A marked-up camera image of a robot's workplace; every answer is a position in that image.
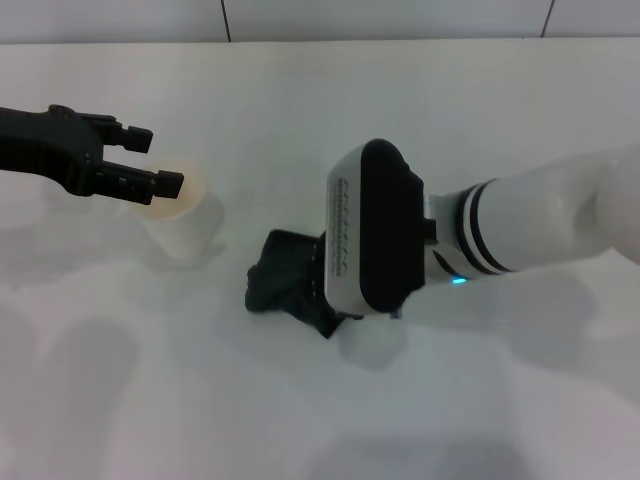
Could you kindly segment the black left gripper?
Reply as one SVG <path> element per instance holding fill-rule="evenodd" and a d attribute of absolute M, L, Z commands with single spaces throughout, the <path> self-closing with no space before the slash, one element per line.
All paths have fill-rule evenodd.
<path fill-rule="evenodd" d="M 75 196 L 93 194 L 150 205 L 154 197 L 177 199 L 179 172 L 157 172 L 102 162 L 104 145 L 147 153 L 153 132 L 124 127 L 113 116 L 83 115 L 67 107 L 46 112 L 1 110 L 1 169 L 38 175 Z"/>

